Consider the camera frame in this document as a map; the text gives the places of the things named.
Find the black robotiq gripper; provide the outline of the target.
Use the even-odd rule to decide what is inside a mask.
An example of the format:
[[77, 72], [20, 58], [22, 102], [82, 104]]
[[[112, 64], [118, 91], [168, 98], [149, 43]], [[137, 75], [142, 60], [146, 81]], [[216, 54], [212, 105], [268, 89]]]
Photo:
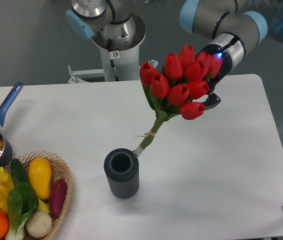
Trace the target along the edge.
[[207, 94], [207, 99], [204, 102], [200, 103], [200, 106], [198, 108], [200, 111], [213, 109], [221, 103], [221, 98], [213, 91], [215, 90], [216, 85], [221, 81], [221, 79], [232, 70], [233, 61], [230, 54], [226, 51], [230, 46], [231, 45], [229, 43], [225, 46], [220, 46], [213, 43], [206, 45], [202, 49], [202, 52], [206, 51], [212, 56], [215, 55], [217, 60], [221, 63], [221, 66], [217, 71], [217, 74], [208, 81], [210, 90]]

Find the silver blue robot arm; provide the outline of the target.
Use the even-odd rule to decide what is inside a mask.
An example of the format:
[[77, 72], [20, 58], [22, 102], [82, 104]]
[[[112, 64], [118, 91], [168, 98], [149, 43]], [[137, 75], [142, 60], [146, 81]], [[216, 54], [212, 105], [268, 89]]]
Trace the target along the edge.
[[[244, 0], [188, 0], [179, 14], [180, 26], [210, 39], [204, 50], [222, 59], [221, 69], [209, 87], [226, 76], [266, 36], [265, 18], [255, 11], [238, 14]], [[99, 48], [104, 79], [139, 78], [139, 47], [146, 36], [143, 20], [120, 0], [74, 0], [66, 11], [70, 27]]]

